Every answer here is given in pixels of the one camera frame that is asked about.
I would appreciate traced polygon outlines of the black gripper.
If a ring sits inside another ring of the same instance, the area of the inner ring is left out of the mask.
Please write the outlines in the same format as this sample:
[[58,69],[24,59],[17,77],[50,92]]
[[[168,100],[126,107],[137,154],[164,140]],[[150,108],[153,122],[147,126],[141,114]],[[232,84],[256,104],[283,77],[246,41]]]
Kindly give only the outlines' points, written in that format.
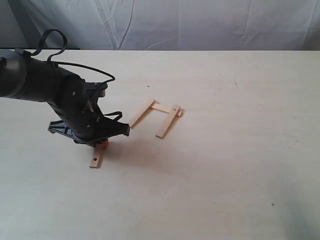
[[48,131],[51,134],[60,134],[70,138],[75,144],[97,147],[108,146],[108,138],[130,135],[128,123],[122,123],[113,119],[106,119],[98,106],[98,103],[91,103],[77,107],[75,105],[65,105],[58,107],[53,103],[49,106],[58,115],[60,120],[51,121]]

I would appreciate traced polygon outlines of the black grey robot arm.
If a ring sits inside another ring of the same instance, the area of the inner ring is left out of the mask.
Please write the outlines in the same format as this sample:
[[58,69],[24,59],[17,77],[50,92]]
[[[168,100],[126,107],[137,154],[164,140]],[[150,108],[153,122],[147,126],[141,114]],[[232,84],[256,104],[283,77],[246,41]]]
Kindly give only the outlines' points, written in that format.
[[35,59],[23,49],[0,51],[0,96],[47,103],[60,118],[48,131],[95,146],[108,138],[130,134],[119,120],[122,112],[103,114],[98,99],[105,96],[108,81],[86,82],[60,63]]

